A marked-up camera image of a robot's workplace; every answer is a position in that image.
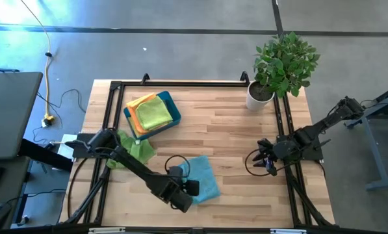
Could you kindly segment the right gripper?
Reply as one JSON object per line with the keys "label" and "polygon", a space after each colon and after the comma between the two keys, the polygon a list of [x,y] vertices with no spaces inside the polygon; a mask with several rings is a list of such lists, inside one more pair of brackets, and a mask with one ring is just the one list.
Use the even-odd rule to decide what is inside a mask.
{"label": "right gripper", "polygon": [[252,159],[252,161],[257,162],[253,164],[253,167],[264,168],[266,173],[263,176],[276,176],[278,171],[273,160],[287,158],[293,153],[293,142],[290,140],[273,145],[267,138],[262,138],[257,141],[257,145],[258,153]]}

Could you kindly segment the orange microfiber towel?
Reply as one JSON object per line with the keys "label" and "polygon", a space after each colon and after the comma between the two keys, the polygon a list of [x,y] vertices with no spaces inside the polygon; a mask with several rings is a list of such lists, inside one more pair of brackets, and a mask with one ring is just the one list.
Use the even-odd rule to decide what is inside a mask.
{"label": "orange microfiber towel", "polygon": [[145,130],[141,124],[140,124],[140,121],[138,120],[137,118],[137,115],[136,115],[136,108],[142,104],[142,103],[145,103],[147,101],[150,101],[152,99],[154,99],[157,95],[154,94],[154,93],[151,93],[151,94],[148,94],[148,95],[145,95],[145,96],[142,96],[136,100],[133,100],[133,101],[130,101],[126,104],[127,106],[127,109],[131,115],[131,119],[135,125],[135,129],[138,133],[140,134],[146,134],[148,133],[147,130]]}

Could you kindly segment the grass green microfiber towel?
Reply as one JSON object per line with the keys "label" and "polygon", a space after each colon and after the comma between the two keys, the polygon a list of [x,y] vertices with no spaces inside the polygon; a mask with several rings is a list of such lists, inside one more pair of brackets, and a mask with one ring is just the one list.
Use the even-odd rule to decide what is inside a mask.
{"label": "grass green microfiber towel", "polygon": [[156,154],[148,140],[136,140],[131,136],[129,137],[126,132],[121,130],[113,131],[112,129],[108,129],[108,132],[115,133],[116,140],[113,140],[113,142],[120,142],[127,153],[142,164],[146,164]]}

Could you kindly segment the white power box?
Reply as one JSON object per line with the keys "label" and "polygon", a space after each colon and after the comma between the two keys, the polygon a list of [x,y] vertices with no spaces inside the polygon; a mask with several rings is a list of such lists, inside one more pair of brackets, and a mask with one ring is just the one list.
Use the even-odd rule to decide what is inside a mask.
{"label": "white power box", "polygon": [[59,144],[58,154],[74,161],[73,152],[74,149],[65,145],[65,142],[73,141],[77,139],[77,135],[64,134]]}

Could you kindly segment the teal plastic bin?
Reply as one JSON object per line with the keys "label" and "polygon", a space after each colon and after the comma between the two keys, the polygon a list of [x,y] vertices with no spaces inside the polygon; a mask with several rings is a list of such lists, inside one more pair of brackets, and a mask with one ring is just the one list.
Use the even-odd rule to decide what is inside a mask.
{"label": "teal plastic bin", "polygon": [[157,135],[160,132],[163,132],[171,127],[176,126],[181,121],[181,114],[180,114],[178,108],[176,107],[170,93],[168,91],[163,91],[163,92],[158,93],[157,96],[164,102],[168,112],[170,113],[170,116],[172,117],[172,121],[170,123],[164,125],[163,127],[159,127],[156,130],[152,130],[152,131],[150,131],[148,133],[144,133],[144,134],[139,133],[136,130],[136,127],[133,125],[133,123],[131,123],[131,113],[129,112],[128,108],[126,107],[123,110],[123,113],[125,114],[127,122],[131,126],[131,132],[137,140],[148,139],[149,137]]}

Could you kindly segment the lime green microfiber towel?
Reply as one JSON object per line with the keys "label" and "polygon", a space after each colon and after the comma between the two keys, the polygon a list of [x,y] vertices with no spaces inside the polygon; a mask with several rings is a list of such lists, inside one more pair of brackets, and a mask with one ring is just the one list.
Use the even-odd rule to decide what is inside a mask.
{"label": "lime green microfiber towel", "polygon": [[136,128],[143,133],[166,125],[173,120],[165,102],[159,96],[139,104],[135,114],[138,122]]}

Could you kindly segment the grey metal stand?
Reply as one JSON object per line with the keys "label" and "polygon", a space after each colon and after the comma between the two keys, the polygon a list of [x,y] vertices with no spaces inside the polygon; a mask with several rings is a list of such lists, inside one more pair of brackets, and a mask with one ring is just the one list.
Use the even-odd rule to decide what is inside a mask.
{"label": "grey metal stand", "polygon": [[344,125],[351,129],[360,124],[365,130],[370,150],[380,175],[379,180],[365,185],[366,190],[388,188],[388,91],[364,107],[364,114]]}

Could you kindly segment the white ribbed plant pot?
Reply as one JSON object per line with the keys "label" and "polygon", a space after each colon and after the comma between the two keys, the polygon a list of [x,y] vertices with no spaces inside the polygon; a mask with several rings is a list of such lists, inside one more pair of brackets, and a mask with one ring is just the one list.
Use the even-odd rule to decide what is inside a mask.
{"label": "white ribbed plant pot", "polygon": [[260,111],[274,98],[274,93],[266,90],[260,82],[253,81],[249,84],[246,95],[246,106],[250,111]]}

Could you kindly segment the green leafy plant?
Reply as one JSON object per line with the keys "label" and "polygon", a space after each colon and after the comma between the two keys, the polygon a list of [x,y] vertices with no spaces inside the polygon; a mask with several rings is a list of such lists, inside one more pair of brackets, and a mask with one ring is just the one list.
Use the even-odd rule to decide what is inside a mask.
{"label": "green leafy plant", "polygon": [[256,47],[255,82],[250,86],[250,95],[258,101],[268,101],[274,94],[279,98],[287,93],[297,97],[301,88],[311,84],[309,78],[319,59],[317,49],[295,32],[274,36]]}

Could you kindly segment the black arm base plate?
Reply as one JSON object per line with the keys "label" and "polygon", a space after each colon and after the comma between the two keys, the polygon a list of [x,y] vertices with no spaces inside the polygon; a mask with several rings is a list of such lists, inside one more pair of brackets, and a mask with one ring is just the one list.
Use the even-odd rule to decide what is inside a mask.
{"label": "black arm base plate", "polygon": [[107,133],[80,133],[77,135],[78,143],[73,144],[74,158],[101,158],[101,150],[94,150],[98,147],[107,147],[111,142],[111,136]]}
{"label": "black arm base plate", "polygon": [[293,142],[293,153],[291,156],[284,158],[282,160],[287,161],[297,161],[297,160],[307,160],[307,161],[319,161],[323,159],[322,154],[322,144],[319,141],[319,138],[316,136],[313,140],[310,140],[308,144],[301,143],[295,138],[290,138],[289,136],[280,136],[276,143],[290,140]]}

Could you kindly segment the silver frame bracket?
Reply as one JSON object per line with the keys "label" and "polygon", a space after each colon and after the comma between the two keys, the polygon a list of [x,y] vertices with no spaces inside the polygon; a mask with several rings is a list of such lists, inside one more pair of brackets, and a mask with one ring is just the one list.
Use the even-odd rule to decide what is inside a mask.
{"label": "silver frame bracket", "polygon": [[273,229],[270,229],[270,234],[307,234],[307,231],[304,229],[273,228]]}
{"label": "silver frame bracket", "polygon": [[95,227],[88,230],[88,234],[124,234],[125,228],[118,227]]}

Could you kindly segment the blue microfiber towel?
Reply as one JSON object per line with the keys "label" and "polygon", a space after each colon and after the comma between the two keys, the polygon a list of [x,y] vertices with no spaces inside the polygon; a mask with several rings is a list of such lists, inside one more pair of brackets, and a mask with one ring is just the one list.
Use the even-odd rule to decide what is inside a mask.
{"label": "blue microfiber towel", "polygon": [[212,166],[206,155],[201,155],[188,160],[190,173],[187,179],[199,181],[199,195],[193,196],[193,204],[198,205],[207,200],[220,196],[220,189],[216,182]]}

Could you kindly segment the black aluminium table frame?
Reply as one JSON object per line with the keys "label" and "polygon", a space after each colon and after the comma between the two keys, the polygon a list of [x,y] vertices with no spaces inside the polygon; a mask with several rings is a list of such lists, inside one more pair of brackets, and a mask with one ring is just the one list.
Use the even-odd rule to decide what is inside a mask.
{"label": "black aluminium table frame", "polygon": [[291,203],[284,170],[263,176],[262,169],[246,170],[260,138],[275,140],[285,125],[285,107],[267,104],[253,112],[246,108],[244,81],[107,80],[96,79],[90,93],[83,133],[103,126],[129,131],[123,110],[128,101],[168,91],[181,113],[181,122],[149,139],[156,154],[147,166],[162,172],[166,163],[206,155],[220,196],[193,205],[186,213],[156,198],[145,182],[130,171],[110,173],[100,225],[125,228],[125,233],[148,228],[152,232],[237,231],[269,232],[291,228]]}

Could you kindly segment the grey desk with keyboard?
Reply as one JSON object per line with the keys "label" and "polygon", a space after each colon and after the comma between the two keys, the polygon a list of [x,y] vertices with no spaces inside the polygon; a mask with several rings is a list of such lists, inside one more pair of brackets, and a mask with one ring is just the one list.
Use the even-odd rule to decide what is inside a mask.
{"label": "grey desk with keyboard", "polygon": [[27,157],[0,160],[0,168],[5,169],[0,178],[0,203],[8,203],[12,206],[11,212],[0,229],[10,229],[14,217],[17,216],[18,202],[23,196],[29,162],[30,159]]}

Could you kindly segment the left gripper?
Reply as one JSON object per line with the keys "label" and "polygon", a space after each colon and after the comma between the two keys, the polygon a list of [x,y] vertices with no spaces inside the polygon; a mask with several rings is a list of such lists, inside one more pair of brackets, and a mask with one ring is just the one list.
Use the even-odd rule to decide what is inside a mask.
{"label": "left gripper", "polygon": [[164,203],[170,203],[173,207],[186,213],[192,205],[190,196],[198,196],[200,193],[200,182],[187,180],[182,186],[170,177],[159,177],[155,182],[154,195]]}

